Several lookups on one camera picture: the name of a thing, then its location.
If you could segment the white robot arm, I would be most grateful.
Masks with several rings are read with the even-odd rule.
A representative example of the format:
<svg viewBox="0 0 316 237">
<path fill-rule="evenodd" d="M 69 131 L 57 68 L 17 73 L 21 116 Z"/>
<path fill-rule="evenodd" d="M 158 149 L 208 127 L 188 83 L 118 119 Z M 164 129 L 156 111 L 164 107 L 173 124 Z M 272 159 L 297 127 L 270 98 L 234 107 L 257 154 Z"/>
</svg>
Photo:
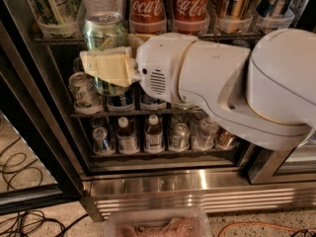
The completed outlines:
<svg viewBox="0 0 316 237">
<path fill-rule="evenodd" d="M 86 73 L 203 109 L 229 132 L 271 150 L 295 148 L 316 127 L 316 35 L 282 29 L 254 48 L 167 33 L 138 49 L 83 51 Z"/>
</svg>

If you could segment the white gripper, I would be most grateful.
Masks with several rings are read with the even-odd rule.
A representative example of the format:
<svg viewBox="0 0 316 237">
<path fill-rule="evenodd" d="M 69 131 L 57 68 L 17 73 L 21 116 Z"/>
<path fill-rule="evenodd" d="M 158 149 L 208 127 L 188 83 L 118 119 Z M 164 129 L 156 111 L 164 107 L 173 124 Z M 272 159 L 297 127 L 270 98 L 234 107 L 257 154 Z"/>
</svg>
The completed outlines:
<svg viewBox="0 0 316 237">
<path fill-rule="evenodd" d="M 81 51 L 80 59 L 86 73 L 121 87 L 137 82 L 139 71 L 147 95 L 175 104 L 181 102 L 178 78 L 185 55 L 197 40 L 178 33 L 129 34 L 128 46 Z"/>
</svg>

